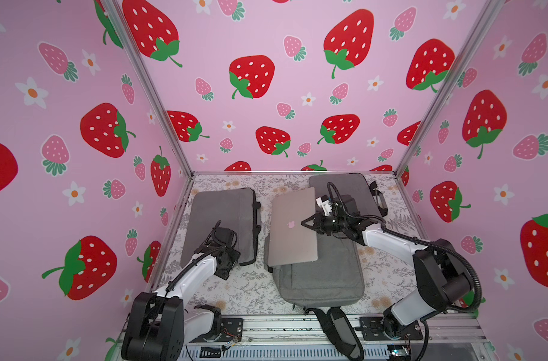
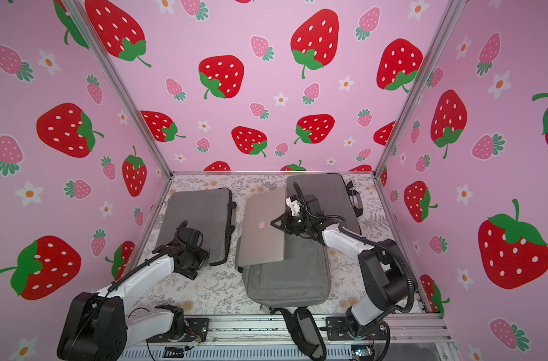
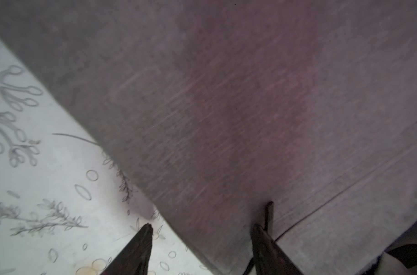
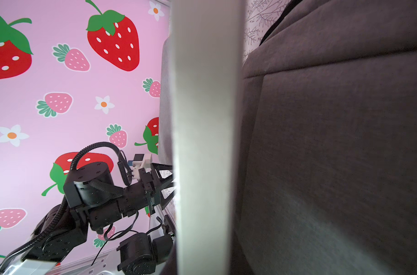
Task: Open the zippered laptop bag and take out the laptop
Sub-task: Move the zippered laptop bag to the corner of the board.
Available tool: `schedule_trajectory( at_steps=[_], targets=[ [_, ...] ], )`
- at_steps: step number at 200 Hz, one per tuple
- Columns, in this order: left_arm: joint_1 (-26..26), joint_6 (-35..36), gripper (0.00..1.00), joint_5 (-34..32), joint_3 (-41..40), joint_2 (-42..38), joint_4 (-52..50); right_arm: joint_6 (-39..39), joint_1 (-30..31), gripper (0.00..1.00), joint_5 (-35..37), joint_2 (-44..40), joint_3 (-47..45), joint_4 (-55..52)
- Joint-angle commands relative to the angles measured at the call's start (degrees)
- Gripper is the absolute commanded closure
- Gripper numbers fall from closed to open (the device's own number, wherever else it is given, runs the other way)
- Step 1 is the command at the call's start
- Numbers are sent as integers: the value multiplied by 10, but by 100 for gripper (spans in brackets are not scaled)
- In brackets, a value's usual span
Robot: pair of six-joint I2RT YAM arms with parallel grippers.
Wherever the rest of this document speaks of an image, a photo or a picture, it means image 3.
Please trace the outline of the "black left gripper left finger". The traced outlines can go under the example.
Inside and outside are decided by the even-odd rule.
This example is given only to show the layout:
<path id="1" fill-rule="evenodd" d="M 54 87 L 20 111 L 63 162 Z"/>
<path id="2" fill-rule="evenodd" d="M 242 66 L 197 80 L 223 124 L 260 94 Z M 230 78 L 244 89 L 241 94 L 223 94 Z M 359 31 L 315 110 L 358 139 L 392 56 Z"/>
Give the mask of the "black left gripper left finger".
<path id="1" fill-rule="evenodd" d="M 147 275 L 153 246 L 153 227 L 146 223 L 104 269 L 102 275 Z"/>

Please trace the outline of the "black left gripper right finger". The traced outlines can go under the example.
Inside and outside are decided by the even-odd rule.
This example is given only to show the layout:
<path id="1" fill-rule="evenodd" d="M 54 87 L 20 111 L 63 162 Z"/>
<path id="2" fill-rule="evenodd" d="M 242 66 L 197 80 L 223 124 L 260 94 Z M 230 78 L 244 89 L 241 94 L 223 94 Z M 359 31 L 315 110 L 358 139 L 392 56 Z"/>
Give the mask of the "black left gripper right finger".
<path id="1" fill-rule="evenodd" d="M 257 275 L 303 275 L 261 225 L 253 226 L 251 240 Z"/>

